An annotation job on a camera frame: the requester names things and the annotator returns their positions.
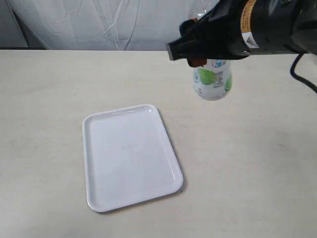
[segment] table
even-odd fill
[[[208,102],[166,52],[0,51],[0,237],[315,237],[317,103],[294,57],[233,62],[232,92]],[[95,213],[82,120],[143,103],[160,110],[183,192]]]

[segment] orange label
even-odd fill
[[[241,33],[251,32],[251,14],[257,0],[249,0],[241,15]]]

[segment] white tray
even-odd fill
[[[140,105],[83,121],[87,201],[106,212],[177,192],[183,175],[156,107]]]

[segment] robotic arm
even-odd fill
[[[317,55],[317,0],[221,0],[200,20],[183,22],[180,34],[167,44],[169,57],[187,59],[191,67],[204,65],[206,59],[300,54],[294,71],[303,54]]]

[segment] plastic bottle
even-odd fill
[[[190,19],[200,19],[212,10],[219,0],[194,0]],[[203,67],[194,69],[195,91],[205,100],[215,101],[224,98],[232,87],[231,62],[209,59]]]

